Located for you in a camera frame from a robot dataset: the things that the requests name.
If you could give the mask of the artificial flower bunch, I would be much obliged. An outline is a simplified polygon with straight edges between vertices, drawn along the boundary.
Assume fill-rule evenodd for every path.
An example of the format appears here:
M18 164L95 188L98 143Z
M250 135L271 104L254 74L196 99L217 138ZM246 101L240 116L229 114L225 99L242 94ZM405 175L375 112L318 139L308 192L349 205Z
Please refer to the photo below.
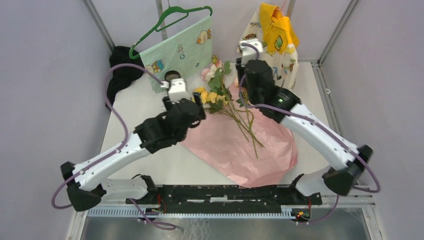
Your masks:
M201 80L206 83L207 87L199 86L193 92L199 94L201 102L206 106L207 113L222 114L235 121L244 138L252 143L254 155L258 158L257 147L263 148L264 145L253 131L255 116L242 103L243 100L248 99L247 91L242 89L241 96L239 96L239 84L234 81L236 96L233 96L230 88L226 85L226 76L231 72L231 65L228 60L223 62L218 56L213 55L209 66L203 69L200 74Z

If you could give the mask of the pink wrapping paper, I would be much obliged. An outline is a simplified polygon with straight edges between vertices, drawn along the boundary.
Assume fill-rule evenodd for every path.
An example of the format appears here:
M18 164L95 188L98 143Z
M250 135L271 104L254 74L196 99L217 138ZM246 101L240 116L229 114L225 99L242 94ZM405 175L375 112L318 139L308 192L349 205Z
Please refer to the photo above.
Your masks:
M199 126L188 131L182 145L236 184L262 187L278 184L298 162L298 149L290 130L262 115L254 114L253 132L264 147L254 148L235 121L223 114L208 113Z

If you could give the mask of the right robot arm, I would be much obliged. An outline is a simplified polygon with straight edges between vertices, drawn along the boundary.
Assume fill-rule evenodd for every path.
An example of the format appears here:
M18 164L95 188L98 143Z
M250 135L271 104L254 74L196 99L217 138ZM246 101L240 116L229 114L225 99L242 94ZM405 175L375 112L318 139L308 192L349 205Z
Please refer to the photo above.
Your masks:
M368 170L373 150L368 145L357 146L323 124L287 88L275 85L273 71L264 60L236 59L235 68L240 87L247 90L248 101L265 117L299 135L328 162L328 166L313 173L300 174L291 184L300 194L309 197L323 190L347 196L360 190L355 184Z

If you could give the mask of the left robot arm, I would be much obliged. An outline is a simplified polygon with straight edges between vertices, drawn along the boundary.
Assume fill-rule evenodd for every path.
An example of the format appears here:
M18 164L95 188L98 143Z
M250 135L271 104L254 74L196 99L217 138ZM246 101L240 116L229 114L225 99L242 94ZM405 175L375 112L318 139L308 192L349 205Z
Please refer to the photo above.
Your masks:
M139 200L153 194L156 187L150 176L138 180L109 177L136 160L185 140L188 130L206 118L200 93L193 93L193 98L171 103L164 97L166 111L147 118L133 132L126 132L124 140L115 147L78 164L63 163L60 170L71 207L83 212L101 202Z

